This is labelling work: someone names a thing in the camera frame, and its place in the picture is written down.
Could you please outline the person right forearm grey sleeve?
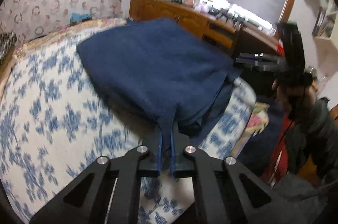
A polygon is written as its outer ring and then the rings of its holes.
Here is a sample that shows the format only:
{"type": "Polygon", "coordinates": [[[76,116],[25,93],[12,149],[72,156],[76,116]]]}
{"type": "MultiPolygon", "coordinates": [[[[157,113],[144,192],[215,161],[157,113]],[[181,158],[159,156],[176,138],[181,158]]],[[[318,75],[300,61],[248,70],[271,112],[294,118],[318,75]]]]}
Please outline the person right forearm grey sleeve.
{"type": "Polygon", "coordinates": [[[285,145],[289,172],[297,174],[311,157],[321,180],[337,181],[337,125],[326,98],[318,99],[313,109],[287,130],[285,145]]]}

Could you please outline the person right hand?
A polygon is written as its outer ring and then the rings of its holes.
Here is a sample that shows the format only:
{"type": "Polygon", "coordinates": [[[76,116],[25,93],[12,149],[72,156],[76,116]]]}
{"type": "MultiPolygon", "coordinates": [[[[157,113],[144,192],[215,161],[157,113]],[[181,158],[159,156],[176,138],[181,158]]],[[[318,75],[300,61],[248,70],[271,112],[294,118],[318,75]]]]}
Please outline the person right hand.
{"type": "Polygon", "coordinates": [[[313,86],[290,88],[275,80],[272,90],[276,90],[277,100],[288,114],[289,119],[294,122],[305,118],[317,100],[316,90],[313,86]]]}

